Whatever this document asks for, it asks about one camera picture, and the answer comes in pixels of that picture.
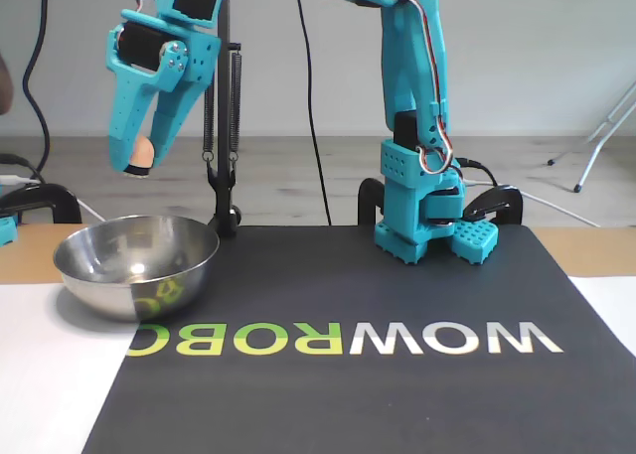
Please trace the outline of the teal gripper black servo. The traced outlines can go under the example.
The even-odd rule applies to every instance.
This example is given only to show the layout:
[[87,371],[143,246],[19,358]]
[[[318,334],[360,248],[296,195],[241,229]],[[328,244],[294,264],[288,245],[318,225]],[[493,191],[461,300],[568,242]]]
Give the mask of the teal gripper black servo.
[[182,20],[133,10],[123,10],[121,18],[120,29],[114,31],[119,59],[157,72],[166,55],[174,62],[168,69],[179,77],[173,89],[159,92],[149,139],[140,130],[157,92],[152,77],[142,71],[116,73],[109,161],[117,172],[148,176],[153,166],[163,162],[188,114],[211,85],[221,40]]

